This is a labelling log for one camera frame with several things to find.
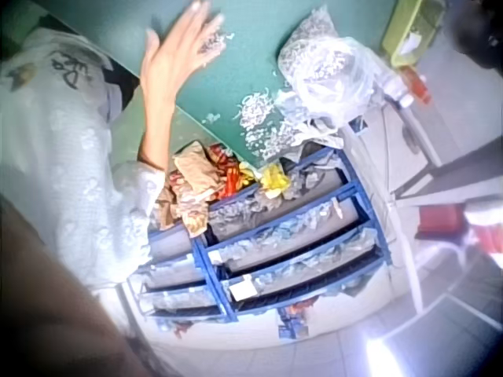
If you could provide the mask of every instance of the dark object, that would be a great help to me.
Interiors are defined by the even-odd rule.
[[[480,67],[503,75],[503,2],[463,0],[453,7],[449,28],[455,48]]]

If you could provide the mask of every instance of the graphic print on shirt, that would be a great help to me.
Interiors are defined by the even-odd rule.
[[[53,57],[51,59],[53,68],[61,72],[61,77],[64,82],[72,89],[78,89],[77,84],[79,82],[79,75],[83,75],[87,81],[91,80],[87,64],[79,59],[71,57],[67,53],[61,51],[53,51],[50,57]]]

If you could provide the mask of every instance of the green container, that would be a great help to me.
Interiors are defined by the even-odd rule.
[[[445,9],[443,0],[398,0],[383,40],[393,67],[417,63],[435,36]]]

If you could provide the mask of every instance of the person's arm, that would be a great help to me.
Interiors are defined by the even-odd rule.
[[[147,30],[147,47],[140,76],[146,131],[138,151],[138,161],[158,170],[167,170],[171,119],[178,91],[194,71],[206,66],[225,47],[221,45],[200,52],[223,22],[223,16],[218,15],[206,24],[209,9],[209,2],[193,2],[162,45],[159,36]]]

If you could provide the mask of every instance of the plastic wrap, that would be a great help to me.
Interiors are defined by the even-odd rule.
[[[206,288],[195,288],[194,291],[182,293],[149,293],[140,298],[140,306],[144,312],[156,309],[175,311],[176,309],[214,305],[216,305],[215,299]]]
[[[373,93],[374,63],[360,43],[338,38],[326,6],[299,25],[277,63],[293,89],[279,93],[276,100],[290,123],[327,116],[343,126],[366,110]]]
[[[328,218],[330,214],[335,213],[336,206],[330,200],[311,208],[304,214],[299,214],[294,218],[283,221],[277,226],[265,229],[248,240],[240,240],[229,246],[218,249],[218,252],[220,253],[222,261],[225,263],[231,260],[239,260],[247,253],[271,251],[279,247],[281,242],[291,239],[296,233],[303,229],[315,230],[321,221]]]
[[[294,286],[327,273],[370,250],[376,244],[377,231],[365,228],[357,236],[336,247],[311,255],[271,273],[251,279],[259,295]]]
[[[149,288],[170,287],[203,280],[203,273],[196,268],[193,260],[184,260],[166,267],[155,268],[145,275],[145,285]]]

